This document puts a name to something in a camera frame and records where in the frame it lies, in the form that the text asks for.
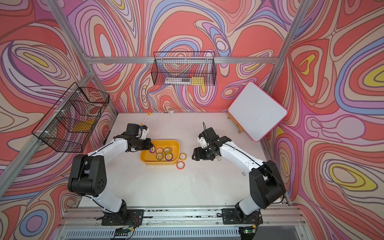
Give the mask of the red tape roll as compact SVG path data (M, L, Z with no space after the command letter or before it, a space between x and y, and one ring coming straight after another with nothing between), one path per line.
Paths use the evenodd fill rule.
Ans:
M183 161L179 161L177 163L177 169L178 170L183 170L185 168L185 163Z
M156 154L162 154L164 152L163 148L157 148Z

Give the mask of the yellow plastic storage box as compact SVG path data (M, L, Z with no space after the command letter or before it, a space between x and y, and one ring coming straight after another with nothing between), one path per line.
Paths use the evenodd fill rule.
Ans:
M142 151L140 159L146 165L175 165L179 160L180 144L176 140L152 140L154 145Z

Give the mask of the yellow-green tape roll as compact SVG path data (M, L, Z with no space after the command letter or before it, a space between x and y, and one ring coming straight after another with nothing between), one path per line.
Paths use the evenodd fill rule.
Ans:
M158 161L162 161L163 158L164 158L164 155L163 155L162 153L157 154L157 155L156 155L156 158L157 158Z
M168 155L168 154L171 154L171 153L172 153L172 148L171 147L164 148L164 154L165 155Z

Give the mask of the orange tape roll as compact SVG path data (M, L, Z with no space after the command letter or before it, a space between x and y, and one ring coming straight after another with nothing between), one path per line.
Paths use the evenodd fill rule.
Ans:
M185 161L186 159L187 159L187 154L185 154L185 153L180 153L180 155L179 155L179 160L180 161Z

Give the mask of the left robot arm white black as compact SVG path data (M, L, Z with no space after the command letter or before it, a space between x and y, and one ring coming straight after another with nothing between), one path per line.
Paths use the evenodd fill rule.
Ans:
M101 207L104 213L102 217L104 226L136 227L139 223L131 218L126 202L117 197L107 186L106 165L121 153L148 151L153 146L150 138L119 135L89 154L75 156L68 180L68 190L90 198Z

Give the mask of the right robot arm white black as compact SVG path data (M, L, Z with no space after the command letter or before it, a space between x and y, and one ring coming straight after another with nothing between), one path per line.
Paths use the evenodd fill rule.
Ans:
M226 136L209 138L200 134L198 142L201 146L194 149L193 160L213 161L220 156L248 174L250 193L235 205L232 215L238 222L245 224L259 210L285 196L287 190L273 161L265 162L251 156Z

